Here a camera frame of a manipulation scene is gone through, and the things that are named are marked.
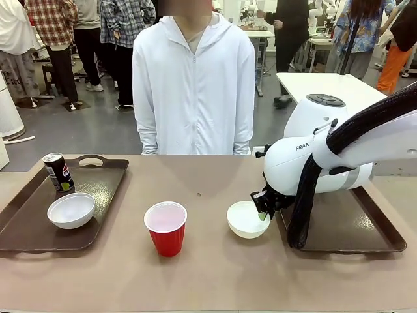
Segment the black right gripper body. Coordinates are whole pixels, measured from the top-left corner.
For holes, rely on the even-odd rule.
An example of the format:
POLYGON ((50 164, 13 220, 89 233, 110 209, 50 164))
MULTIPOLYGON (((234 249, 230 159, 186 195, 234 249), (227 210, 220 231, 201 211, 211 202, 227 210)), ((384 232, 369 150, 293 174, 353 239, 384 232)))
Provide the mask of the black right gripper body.
POLYGON ((252 192, 250 196, 256 207, 258 200, 268 200, 274 206, 275 211, 286 209, 295 201, 295 196, 283 195, 274 190, 269 184, 266 184, 261 191, 252 192))

